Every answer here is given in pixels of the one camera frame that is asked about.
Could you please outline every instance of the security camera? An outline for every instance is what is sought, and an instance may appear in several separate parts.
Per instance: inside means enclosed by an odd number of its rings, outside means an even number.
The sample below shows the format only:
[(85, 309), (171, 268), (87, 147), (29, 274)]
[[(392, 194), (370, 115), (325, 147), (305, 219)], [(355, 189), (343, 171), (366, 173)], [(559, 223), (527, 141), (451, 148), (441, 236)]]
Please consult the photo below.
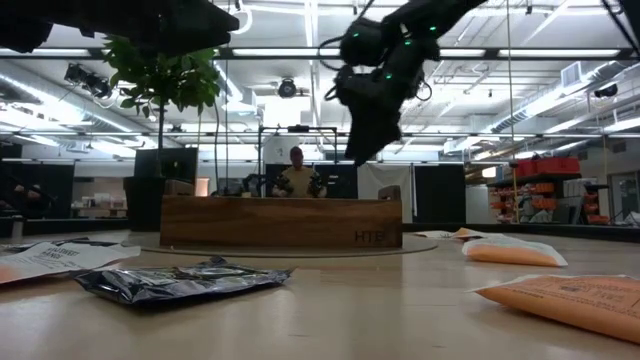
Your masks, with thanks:
[(290, 99), (296, 96), (296, 84), (293, 83), (293, 79), (283, 79), (278, 87), (278, 95), (283, 99)]

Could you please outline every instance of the orange bag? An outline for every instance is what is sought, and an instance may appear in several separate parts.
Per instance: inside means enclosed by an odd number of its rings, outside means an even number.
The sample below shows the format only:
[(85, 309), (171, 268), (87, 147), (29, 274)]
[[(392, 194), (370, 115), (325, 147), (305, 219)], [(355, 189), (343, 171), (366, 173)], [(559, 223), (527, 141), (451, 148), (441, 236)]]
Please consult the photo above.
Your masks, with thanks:
[(507, 236), (471, 240), (462, 253), (474, 261), (535, 266), (567, 266), (567, 261), (553, 247)]
[(529, 275), (473, 290), (502, 305), (640, 344), (640, 280)]

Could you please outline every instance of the fluorescent light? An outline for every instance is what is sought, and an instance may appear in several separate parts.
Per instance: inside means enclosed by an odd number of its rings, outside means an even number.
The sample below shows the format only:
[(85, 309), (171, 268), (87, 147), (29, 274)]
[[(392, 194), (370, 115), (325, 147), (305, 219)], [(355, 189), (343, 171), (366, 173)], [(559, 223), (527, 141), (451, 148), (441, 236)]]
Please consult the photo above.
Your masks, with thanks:
[(558, 125), (556, 125), (556, 126), (554, 126), (552, 128), (547, 129), (545, 131), (545, 133), (546, 134), (551, 134), (551, 133), (560, 132), (560, 131), (563, 131), (563, 130), (567, 130), (570, 127), (576, 126), (576, 125), (578, 125), (580, 123), (581, 123), (581, 121), (577, 120), (577, 119), (565, 121), (565, 122), (563, 122), (561, 124), (558, 124)]
[(75, 131), (21, 131), (22, 135), (40, 135), (40, 136), (69, 136), (78, 135)]
[(63, 56), (74, 56), (74, 57), (90, 57), (91, 54), (87, 49), (34, 49), (31, 53), (20, 53), (17, 51), (13, 51), (11, 49), (2, 48), (0, 49), (0, 56), (51, 56), (51, 57), (63, 57)]
[(640, 134), (611, 134), (612, 139), (640, 139)]
[[(318, 55), (316, 48), (263, 48), (263, 49), (233, 49), (234, 56), (300, 56), (314, 57)], [(337, 56), (337, 48), (321, 49), (321, 56)]]
[(257, 110), (255, 106), (248, 105), (239, 101), (229, 102), (228, 104), (222, 105), (222, 109), (230, 112), (248, 112), (248, 113), (255, 113)]
[(560, 138), (560, 139), (595, 139), (602, 137), (602, 135), (598, 134), (544, 134), (542, 137), (545, 138)]
[(486, 179), (490, 179), (490, 178), (496, 177), (496, 168), (495, 168), (495, 166), (492, 167), (492, 168), (486, 168), (486, 169), (482, 170), (482, 177), (486, 178)]
[[(620, 54), (619, 49), (511, 49), (511, 57), (593, 57)], [(500, 50), (499, 57), (509, 57), (509, 50)]]
[(134, 157), (136, 156), (136, 152), (135, 150), (131, 150), (127, 147), (121, 146), (121, 145), (116, 145), (116, 144), (112, 144), (112, 143), (108, 143), (108, 142), (94, 142), (92, 144), (92, 146), (97, 149), (100, 150), (102, 152), (105, 152), (107, 154), (112, 154), (112, 155), (117, 155), (117, 156), (122, 156), (122, 157)]
[(484, 49), (442, 49), (442, 57), (483, 57), (486, 53)]
[(15, 135), (15, 137), (18, 138), (18, 139), (31, 141), (31, 142), (42, 144), (42, 145), (59, 146), (59, 144), (57, 142), (55, 142), (55, 141), (53, 141), (53, 140), (51, 140), (49, 138), (38, 136), (38, 135), (31, 135), (31, 137)]
[(564, 150), (569, 150), (569, 149), (573, 149), (574, 147), (578, 146), (578, 145), (582, 145), (584, 143), (586, 143), (586, 140), (583, 141), (577, 141), (571, 144), (567, 144), (567, 145), (563, 145), (560, 146), (559, 148), (557, 148), (555, 151), (564, 151)]
[(544, 153), (546, 153), (548, 151), (549, 150), (524, 151), (524, 152), (516, 154), (516, 159), (528, 159), (530, 157), (533, 157), (536, 154), (540, 155), (540, 154), (544, 154)]
[(613, 125), (607, 126), (606, 128), (604, 128), (604, 132), (607, 132), (607, 133), (617, 132), (617, 131), (627, 130), (627, 129), (631, 129), (638, 126), (640, 126), (640, 118), (623, 120), (623, 121), (618, 121)]

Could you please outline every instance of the table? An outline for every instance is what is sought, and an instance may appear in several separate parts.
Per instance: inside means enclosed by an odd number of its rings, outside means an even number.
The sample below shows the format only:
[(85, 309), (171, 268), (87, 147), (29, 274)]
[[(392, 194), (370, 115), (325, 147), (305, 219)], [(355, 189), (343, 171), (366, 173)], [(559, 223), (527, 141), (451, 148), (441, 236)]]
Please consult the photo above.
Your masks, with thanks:
[[(90, 236), (122, 240), (127, 234)], [(640, 276), (640, 245), (516, 236), (554, 246), (569, 267), (466, 262), (455, 240), (408, 255), (233, 258), (250, 266), (298, 269), (284, 287), (151, 314), (100, 299), (69, 280), (4, 286), (0, 354), (7, 360), (640, 358), (640, 345), (464, 292), (525, 274)], [(143, 253), (125, 265), (187, 265), (203, 259)]]

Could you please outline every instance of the man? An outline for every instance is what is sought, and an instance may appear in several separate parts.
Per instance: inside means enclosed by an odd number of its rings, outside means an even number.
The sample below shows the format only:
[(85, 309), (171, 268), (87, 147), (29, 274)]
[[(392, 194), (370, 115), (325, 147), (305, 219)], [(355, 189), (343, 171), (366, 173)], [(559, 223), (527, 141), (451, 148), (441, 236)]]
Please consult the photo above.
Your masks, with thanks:
[(289, 198), (323, 198), (327, 196), (327, 189), (322, 186), (320, 176), (308, 167), (302, 166), (304, 155), (302, 149), (294, 146), (289, 151), (291, 167), (283, 171), (276, 186), (273, 187), (273, 196)]

